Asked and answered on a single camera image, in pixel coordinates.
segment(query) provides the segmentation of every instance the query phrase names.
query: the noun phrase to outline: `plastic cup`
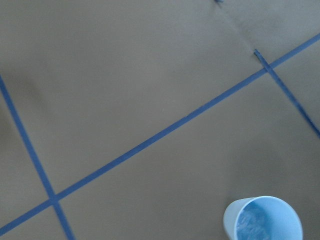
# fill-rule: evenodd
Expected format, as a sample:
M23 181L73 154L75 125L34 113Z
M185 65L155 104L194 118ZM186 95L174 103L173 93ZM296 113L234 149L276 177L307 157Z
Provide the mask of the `plastic cup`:
M223 225L230 240L242 240L238 238L237 223L243 209L252 202L259 206L268 217L271 240L303 239L300 219L288 203L274 196L258 196L236 200L226 208Z

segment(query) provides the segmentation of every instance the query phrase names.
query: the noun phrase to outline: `cup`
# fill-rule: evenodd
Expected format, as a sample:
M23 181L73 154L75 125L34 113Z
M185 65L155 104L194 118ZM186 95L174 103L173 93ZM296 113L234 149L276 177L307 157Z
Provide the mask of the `cup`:
M270 240L302 240L303 229L295 210L285 201L274 196L244 198L232 202L225 210L223 225L230 240L244 240L237 229L240 215L250 204L258 206L269 222Z

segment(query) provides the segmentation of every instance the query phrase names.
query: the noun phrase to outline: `gray surface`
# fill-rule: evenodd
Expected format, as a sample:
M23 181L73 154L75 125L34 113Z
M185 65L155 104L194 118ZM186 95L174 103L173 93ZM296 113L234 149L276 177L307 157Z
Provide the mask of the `gray surface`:
M0 74L59 192L259 70L254 48L271 62L319 33L319 11L317 0L4 0ZM276 69L318 125L319 53ZM3 226L47 197L0 107ZM61 204L79 240L225 240L231 201L273 195L318 239L319 144L265 75ZM61 231L50 209L1 239Z

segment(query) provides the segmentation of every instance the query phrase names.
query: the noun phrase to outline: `blue line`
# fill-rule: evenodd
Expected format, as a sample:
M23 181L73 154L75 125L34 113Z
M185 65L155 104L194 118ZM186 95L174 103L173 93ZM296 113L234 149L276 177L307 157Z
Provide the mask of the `blue line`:
M11 231L15 227L19 226L20 224L24 223L25 221L29 220L33 216L37 215L38 213L42 212L43 210L47 209L51 206L50 200L47 200L40 205L34 207L30 211L26 212L25 214L19 216L15 220L9 222L8 224L4 225L0 228L0 236L6 234L7 232Z
M211 101L207 102L203 106L199 107L195 111L191 112L189 115L181 118L177 122L173 123L172 125L168 126L164 130L158 132L154 136L150 137L149 139L145 140L138 146L134 147L133 149L129 150L125 154L119 156L118 158L114 159L113 161L109 162L105 166L101 167L100 169L96 170L95 172L91 173L90 175L86 176L85 178L81 179L80 181L76 182L75 184L71 185L70 187L66 188L62 192L58 193L56 196L59 200L65 198L69 194L73 193L74 191L78 190L79 188L83 187L84 185L88 184L92 180L98 178L102 174L108 172L109 170L113 169L114 167L118 166L119 164L123 163L127 159L131 158L132 156L136 155L137 153L141 152L151 144L157 142L158 140L162 139L164 136L168 135L169 133L173 132L177 128L181 127L182 125L186 124L190 120L194 119L204 111L208 110L209 108L213 107L214 105L218 104L225 98L229 97L230 95L236 93L240 89L244 88L248 84L252 83L257 78L261 77L266 72L264 69L254 73L253 75L249 76L245 80L239 82L238 84L234 85L224 93L220 94L219 96L215 97Z
M270 64L271 68L276 68L280 64L284 63L288 59L292 58L293 56L297 55L301 51L305 50L306 48L310 47L312 44L316 43L320 40L320 33L315 35L314 37L310 38L308 41L302 43L301 45L297 46L295 49L291 50L287 54L283 55L282 57L278 58L274 62Z
M0 90L2 92L2 95L3 95L5 102L7 104L7 107L11 113L11 116L14 120L16 128L20 133L20 136L21 136L22 141L25 145L25 148L26 148L26 150L27 150L32 162L33 162L33 165L34 165L34 167L40 177L40 180L45 188L45 191L46 191L47 195L49 196L49 199L51 201L55 201L55 202L53 202L53 204L55 206L54 209L55 209L55 212L56 212L56 214L60 220L60 223L65 231L65 234L69 240L74 240L75 237L72 234L70 226L68 224L66 224L66 222L67 222L66 216L61 213L62 212L61 206L60 206L59 202L56 200L56 195L55 195L55 192L49 182L48 176L47 176L47 174L46 174L46 172L45 172L45 170L44 170L44 168L43 168L43 166L42 166L42 164L36 154L36 151L35 151L32 143L28 137L28 134L25 130L25 127L22 124L22 121L18 115L18 112L15 108L15 105L9 95L9 92L8 92L6 85L5 85L1 76L0 76Z
M317 128L317 126L313 123L311 118L308 116L302 105L298 102L298 100L295 98L293 93L287 88L285 83L280 79L280 77L276 74L276 72L272 69L272 67L267 63L265 58L261 55L261 53L255 49L254 54L258 57L263 67L268 71L268 73L272 76L272 78L275 80L275 82L279 85L279 87L282 89L282 91L287 95L287 97L290 99L290 101L293 103L293 105L298 109L298 111L301 113L301 115L304 117L304 119L307 121L307 123L310 125L310 127L314 130L318 138L320 138L320 131Z

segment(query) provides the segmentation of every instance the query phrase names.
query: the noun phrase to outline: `floor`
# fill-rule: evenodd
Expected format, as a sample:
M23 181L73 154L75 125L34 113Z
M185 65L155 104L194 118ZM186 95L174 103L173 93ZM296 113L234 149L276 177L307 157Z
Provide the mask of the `floor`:
M317 240L319 12L1 1L0 239L227 240L227 205L270 195Z

